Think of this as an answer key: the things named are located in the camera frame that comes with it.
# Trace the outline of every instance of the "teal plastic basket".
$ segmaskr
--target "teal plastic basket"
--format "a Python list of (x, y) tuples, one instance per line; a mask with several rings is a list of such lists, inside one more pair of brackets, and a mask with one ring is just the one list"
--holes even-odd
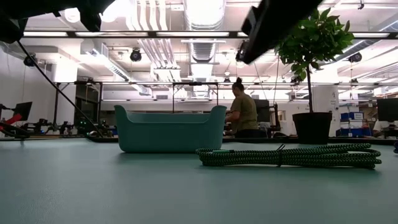
[(225, 106), (210, 114), (131, 113), (114, 107), (119, 146), (124, 152), (195, 152), (220, 149), (223, 142)]

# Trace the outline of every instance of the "red object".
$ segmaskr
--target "red object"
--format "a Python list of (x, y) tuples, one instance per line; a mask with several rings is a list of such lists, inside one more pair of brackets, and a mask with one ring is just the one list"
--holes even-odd
[(17, 121), (20, 121), (21, 119), (22, 119), (22, 116), (20, 114), (16, 114), (15, 116), (13, 116), (9, 120), (7, 120), (5, 123), (12, 125), (12, 124), (14, 124)]

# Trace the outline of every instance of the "computer monitor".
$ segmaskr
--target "computer monitor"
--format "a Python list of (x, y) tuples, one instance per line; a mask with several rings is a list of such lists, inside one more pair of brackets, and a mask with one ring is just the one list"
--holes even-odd
[(30, 114), (32, 102), (18, 103), (14, 109), (14, 116), (20, 114), (22, 118), (19, 121), (27, 121)]
[(257, 122), (270, 122), (271, 114), (269, 112), (268, 100), (254, 100), (257, 109)]
[(379, 121), (398, 121), (398, 98), (377, 100)]

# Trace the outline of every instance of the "woman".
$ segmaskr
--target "woman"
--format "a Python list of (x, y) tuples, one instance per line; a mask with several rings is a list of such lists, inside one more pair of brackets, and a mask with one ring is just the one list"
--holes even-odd
[(232, 85), (235, 100), (227, 112), (225, 122), (231, 122), (236, 138), (259, 138), (261, 132), (257, 125), (257, 110), (254, 100), (244, 93), (242, 79), (237, 78)]

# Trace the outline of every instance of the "black plant pot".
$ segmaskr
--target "black plant pot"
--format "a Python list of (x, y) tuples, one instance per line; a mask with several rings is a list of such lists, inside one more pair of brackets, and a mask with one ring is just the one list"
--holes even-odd
[(301, 144), (327, 144), (331, 113), (293, 114), (298, 141)]

